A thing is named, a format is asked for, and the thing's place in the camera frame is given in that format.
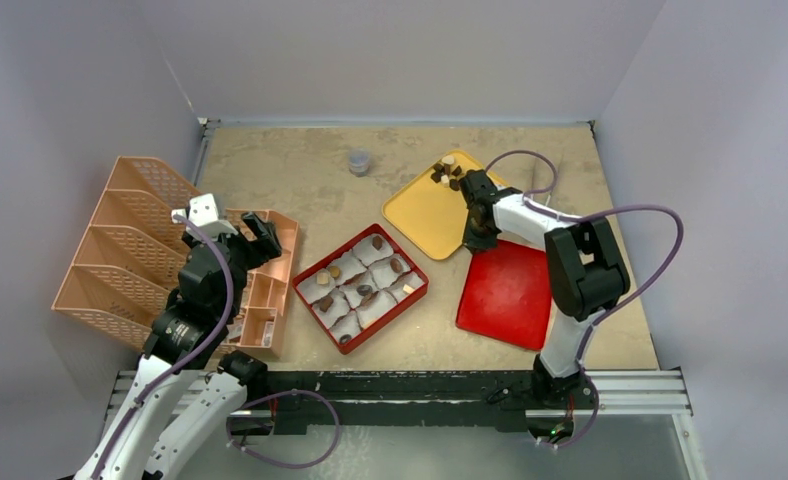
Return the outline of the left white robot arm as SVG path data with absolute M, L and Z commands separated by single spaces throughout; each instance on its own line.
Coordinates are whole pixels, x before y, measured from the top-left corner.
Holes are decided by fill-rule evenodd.
M 249 271 L 283 254 L 275 224 L 254 212 L 241 216 L 252 239 L 217 214 L 196 218 L 192 207 L 172 219 L 185 227 L 188 255 L 153 320 L 131 390 L 78 479 L 142 478 L 173 409 L 239 313 Z

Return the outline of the cream chocolate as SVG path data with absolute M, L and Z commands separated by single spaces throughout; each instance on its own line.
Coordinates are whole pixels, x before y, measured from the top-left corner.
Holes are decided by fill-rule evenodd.
M 316 282 L 318 285 L 326 286 L 330 283 L 330 276 L 328 273 L 321 272 L 316 275 Z

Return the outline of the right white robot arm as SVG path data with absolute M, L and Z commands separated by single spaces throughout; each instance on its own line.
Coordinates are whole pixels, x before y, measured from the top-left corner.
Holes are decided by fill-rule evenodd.
M 545 252 L 559 312 L 535 358 L 531 392 L 539 404 L 554 407 L 582 382 L 588 330 L 630 287 L 612 227 L 602 217 L 564 214 L 532 202 L 516 188 L 497 186 L 484 170 L 468 171 L 459 186 L 467 207 L 463 245 L 470 253 L 495 249 L 502 233 Z

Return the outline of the metal serving tongs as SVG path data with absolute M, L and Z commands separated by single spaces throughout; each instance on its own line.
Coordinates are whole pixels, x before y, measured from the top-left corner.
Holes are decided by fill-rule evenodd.
M 531 176 L 529 189 L 533 190 L 533 193 L 530 197 L 538 203 L 549 206 L 557 179 L 555 167 L 536 165 Z

